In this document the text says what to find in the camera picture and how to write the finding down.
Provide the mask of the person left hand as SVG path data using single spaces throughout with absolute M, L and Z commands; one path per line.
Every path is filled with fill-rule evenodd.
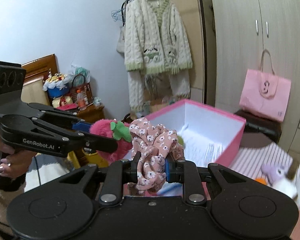
M 36 156 L 36 152 L 28 150 L 15 150 L 6 145 L 0 138 L 0 152 L 8 154 L 0 159 L 0 176 L 8 178 L 18 178 L 25 174 Z

